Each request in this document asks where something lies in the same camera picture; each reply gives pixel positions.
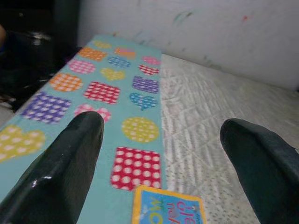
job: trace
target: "pink polka dot square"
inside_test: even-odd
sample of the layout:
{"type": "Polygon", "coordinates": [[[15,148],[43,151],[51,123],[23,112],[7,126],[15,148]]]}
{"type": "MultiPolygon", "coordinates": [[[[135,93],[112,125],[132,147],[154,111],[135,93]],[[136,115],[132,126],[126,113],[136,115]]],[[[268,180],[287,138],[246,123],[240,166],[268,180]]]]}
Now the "pink polka dot square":
{"type": "Polygon", "coordinates": [[[140,184],[161,188],[160,154],[117,147],[110,182],[114,188],[124,190],[133,190],[140,184]]]}
{"type": "Polygon", "coordinates": [[[73,59],[68,63],[68,65],[72,71],[80,74],[88,74],[95,71],[95,66],[86,61],[73,59]]]}

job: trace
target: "book cover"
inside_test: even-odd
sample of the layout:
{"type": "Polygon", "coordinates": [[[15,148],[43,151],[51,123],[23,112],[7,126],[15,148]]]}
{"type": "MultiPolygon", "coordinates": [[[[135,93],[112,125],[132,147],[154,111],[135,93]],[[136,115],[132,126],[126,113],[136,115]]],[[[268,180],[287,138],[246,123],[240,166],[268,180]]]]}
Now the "book cover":
{"type": "Polygon", "coordinates": [[[140,185],[135,189],[132,224],[206,224],[199,197],[140,185]]]}

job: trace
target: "colorful shape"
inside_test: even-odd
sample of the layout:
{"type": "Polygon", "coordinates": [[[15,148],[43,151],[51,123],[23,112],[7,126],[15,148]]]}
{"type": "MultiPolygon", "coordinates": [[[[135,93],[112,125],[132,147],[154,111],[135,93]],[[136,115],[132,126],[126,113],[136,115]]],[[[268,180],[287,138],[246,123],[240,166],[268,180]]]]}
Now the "colorful shape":
{"type": "Polygon", "coordinates": [[[159,69],[151,68],[151,67],[149,67],[147,65],[144,65],[144,64],[139,65],[139,70],[142,71],[144,74],[149,75],[149,76],[153,76],[153,75],[159,73],[159,69]]]}
{"type": "Polygon", "coordinates": [[[161,62],[158,59],[156,59],[152,56],[144,56],[144,57],[142,57],[142,59],[144,62],[146,62],[148,64],[152,64],[152,65],[160,65],[161,64],[161,62]]]}
{"type": "Polygon", "coordinates": [[[93,44],[98,48],[103,48],[103,49],[112,48],[112,45],[110,43],[105,43],[102,41],[94,41],[93,44]]]}
{"type": "Polygon", "coordinates": [[[136,92],[130,94],[130,100],[134,104],[139,106],[142,111],[148,108],[155,107],[157,105],[157,101],[154,97],[151,96],[144,97],[143,95],[136,92]]]}
{"type": "Polygon", "coordinates": [[[132,141],[148,143],[159,136],[158,126],[144,117],[134,117],[124,120],[122,131],[132,141]]]}
{"type": "Polygon", "coordinates": [[[105,83],[91,82],[84,96],[91,100],[102,101],[107,104],[116,104],[121,90],[105,83]]]}
{"type": "Polygon", "coordinates": [[[95,66],[90,62],[73,59],[68,65],[73,72],[80,74],[88,74],[95,71],[95,66]]]}
{"type": "Polygon", "coordinates": [[[133,190],[140,184],[161,188],[160,167],[159,153],[117,147],[110,182],[123,190],[133,190]]]}
{"type": "Polygon", "coordinates": [[[86,111],[95,111],[99,115],[102,116],[105,122],[109,121],[111,118],[111,113],[106,108],[100,108],[100,109],[94,109],[89,104],[82,104],[78,106],[78,108],[75,110],[75,115],[78,115],[80,113],[86,112],[86,111]]]}
{"type": "Polygon", "coordinates": [[[80,89],[83,86],[82,79],[71,74],[58,73],[50,80],[54,90],[68,92],[80,89]]]}
{"type": "Polygon", "coordinates": [[[108,58],[108,62],[110,64],[115,65],[116,67],[121,67],[121,68],[127,68],[131,65],[131,62],[127,61],[125,58],[123,57],[109,57],[108,58]]]}
{"type": "Polygon", "coordinates": [[[131,60],[135,59],[136,57],[134,50],[128,48],[116,48],[114,53],[131,60]]]}
{"type": "Polygon", "coordinates": [[[40,130],[23,133],[16,125],[8,125],[0,132],[0,162],[16,156],[28,155],[39,150],[45,143],[40,130]]]}
{"type": "Polygon", "coordinates": [[[134,76],[133,88],[150,93],[159,92],[159,82],[141,76],[134,76]]]}
{"type": "Polygon", "coordinates": [[[101,73],[109,81],[122,80],[125,78],[124,71],[115,71],[114,69],[103,68],[101,69],[101,73]]]}
{"type": "Polygon", "coordinates": [[[22,111],[25,119],[41,121],[47,124],[57,123],[69,109],[71,101],[60,97],[37,93],[30,104],[22,111]]]}
{"type": "Polygon", "coordinates": [[[81,57],[85,57],[91,60],[95,60],[100,62],[104,57],[106,57],[107,52],[99,51],[99,50],[94,50],[92,48],[86,47],[82,48],[78,54],[81,57]]]}

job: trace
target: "yellow polka dot circle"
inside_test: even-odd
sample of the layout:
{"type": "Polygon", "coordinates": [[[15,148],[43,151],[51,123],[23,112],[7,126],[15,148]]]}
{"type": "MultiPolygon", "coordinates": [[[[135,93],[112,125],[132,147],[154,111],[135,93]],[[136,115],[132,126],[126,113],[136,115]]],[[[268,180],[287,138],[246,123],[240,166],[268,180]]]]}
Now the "yellow polka dot circle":
{"type": "Polygon", "coordinates": [[[45,143],[45,135],[42,131],[35,130],[22,133],[22,129],[15,125],[9,125],[0,132],[0,162],[34,153],[45,143]]]}
{"type": "Polygon", "coordinates": [[[148,143],[159,136],[159,128],[147,118],[128,118],[122,123],[122,131],[131,140],[148,143]]]}

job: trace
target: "blue polka dot heart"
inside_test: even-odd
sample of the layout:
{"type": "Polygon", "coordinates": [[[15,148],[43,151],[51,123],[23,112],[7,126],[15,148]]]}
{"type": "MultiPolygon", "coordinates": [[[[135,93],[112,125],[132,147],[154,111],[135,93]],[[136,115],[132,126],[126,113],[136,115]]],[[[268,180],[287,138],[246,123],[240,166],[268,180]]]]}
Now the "blue polka dot heart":
{"type": "Polygon", "coordinates": [[[149,109],[152,107],[155,107],[157,105],[157,101],[154,97],[151,96],[146,96],[144,97],[143,95],[133,92],[130,94],[130,100],[139,106],[141,110],[149,109]]]}

